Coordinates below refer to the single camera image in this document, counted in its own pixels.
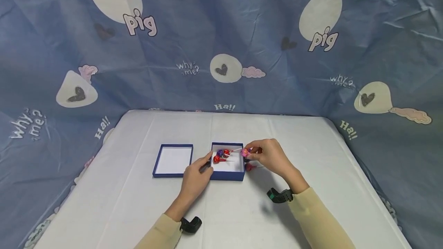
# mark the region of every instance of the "white table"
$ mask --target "white table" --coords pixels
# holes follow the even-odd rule
[[[132,249],[180,191],[181,179],[152,178],[160,144],[276,138],[358,249],[411,248],[344,140],[324,118],[132,110],[120,120],[36,249]],[[288,188],[265,168],[243,182],[212,181],[187,214],[203,220],[177,249],[309,248],[271,187]]]

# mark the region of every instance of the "blue box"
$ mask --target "blue box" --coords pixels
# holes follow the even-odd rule
[[[182,178],[192,162],[192,144],[162,144],[158,151],[152,176],[154,178]]]
[[[241,156],[241,150],[231,153],[232,157],[227,158],[232,162],[220,162],[218,164],[213,163],[213,157],[216,155],[217,150],[228,149],[235,150],[243,148],[242,143],[227,143],[227,142],[213,142],[212,143],[212,158],[211,166],[214,168],[211,180],[221,181],[243,181],[245,176],[245,162]]]

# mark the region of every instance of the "fabric backdrop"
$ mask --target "fabric backdrop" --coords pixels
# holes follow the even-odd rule
[[[33,248],[119,118],[150,108],[327,117],[413,248],[440,248],[442,8],[0,0],[0,248]]]

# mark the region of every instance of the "wrist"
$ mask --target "wrist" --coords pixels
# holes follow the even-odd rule
[[[170,217],[175,222],[180,222],[182,217],[187,213],[193,200],[189,196],[179,194],[172,202],[171,206],[165,211],[165,215]]]
[[[300,170],[292,167],[282,176],[294,194],[300,194],[309,188]]]

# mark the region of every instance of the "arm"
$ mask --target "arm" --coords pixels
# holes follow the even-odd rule
[[[212,167],[203,173],[199,171],[211,156],[212,152],[209,152],[206,156],[196,160],[186,168],[183,174],[180,194],[134,249],[175,248],[182,235],[180,220],[186,214],[192,203],[206,188],[213,173]]]
[[[280,175],[295,193],[289,208],[312,249],[355,249],[342,226],[309,187],[300,171],[291,164],[277,140],[253,141],[245,148],[251,148],[248,159],[259,161],[268,170]]]
[[[295,193],[289,208],[312,249],[355,249],[352,241],[296,168],[283,177]]]

